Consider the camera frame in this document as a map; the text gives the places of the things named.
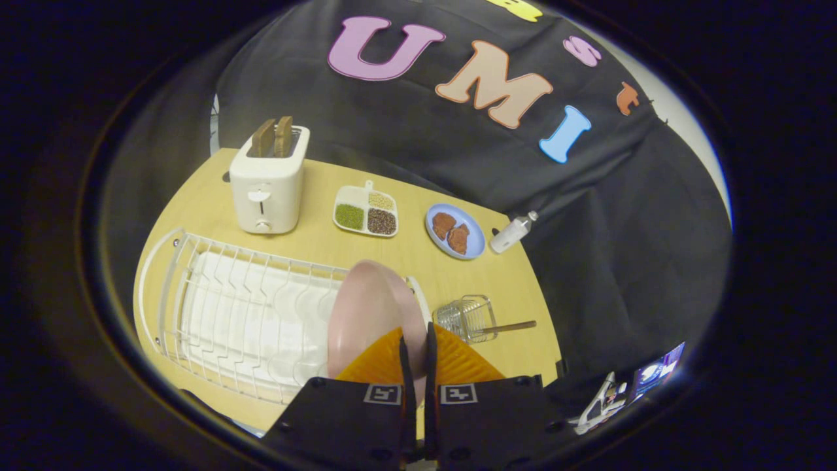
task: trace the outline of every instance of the toaster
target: toaster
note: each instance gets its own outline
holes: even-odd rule
[[[239,226],[255,234],[283,234],[296,227],[302,196],[302,164],[311,131],[290,116],[268,120],[244,143],[229,166]]]

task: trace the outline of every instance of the wooden table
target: wooden table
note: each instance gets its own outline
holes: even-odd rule
[[[216,241],[322,265],[350,268],[361,259],[379,261],[402,276],[415,277],[431,312],[465,294],[485,294],[498,325],[536,320],[537,327],[501,333],[496,339],[476,344],[475,350],[506,376],[540,374],[544,384],[556,379],[555,364],[561,354],[546,302],[522,245],[516,244],[501,255],[486,248],[479,258],[461,261],[443,253],[424,229],[427,209],[437,203],[454,204],[471,214],[487,241],[492,237],[491,228],[502,229],[509,223],[505,215],[397,180],[305,160],[298,226],[283,235],[249,234],[239,228],[232,190],[222,180],[235,153],[235,149],[221,149],[177,191],[148,236],[137,269],[134,313],[142,348],[175,387],[193,392],[216,411],[260,430],[268,430],[285,409],[210,383],[154,350],[138,307],[143,303],[149,322],[156,322],[167,264],[150,264],[143,299],[137,288],[152,247],[178,227]],[[399,228],[391,239],[340,230],[331,220],[337,190],[347,184],[363,186],[368,179],[398,204]],[[174,250],[172,244],[161,246],[155,259],[171,260]],[[418,422],[418,435],[423,437],[423,414],[418,415]]]

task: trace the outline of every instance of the orange letter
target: orange letter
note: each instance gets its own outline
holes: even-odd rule
[[[436,86],[436,94],[457,103],[470,99],[468,89],[476,82],[474,108],[481,110],[502,99],[488,111],[488,116],[505,127],[516,129],[521,116],[535,101],[552,93],[552,85],[538,74],[526,74],[506,80],[509,55],[503,49],[485,41],[474,41],[474,55],[456,77],[447,84]]]
[[[634,87],[622,82],[622,91],[616,95],[616,105],[619,107],[619,110],[623,115],[630,116],[629,105],[633,103],[634,106],[639,106],[638,98],[639,95],[636,90],[634,90]]]

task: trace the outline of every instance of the white dish rack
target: white dish rack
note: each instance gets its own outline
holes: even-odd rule
[[[159,308],[149,313],[146,277],[166,243],[175,250]],[[328,321],[347,273],[174,230],[142,268],[140,319],[155,351],[184,370],[218,387],[288,404],[311,377],[327,376]],[[405,281],[428,322],[418,282]],[[147,315],[157,319],[153,333]]]

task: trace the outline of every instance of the pink plate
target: pink plate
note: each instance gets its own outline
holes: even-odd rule
[[[383,335],[401,327],[410,358],[416,403],[424,399],[427,326],[407,283],[375,261],[358,262],[337,292],[328,323],[328,375],[339,375]]]

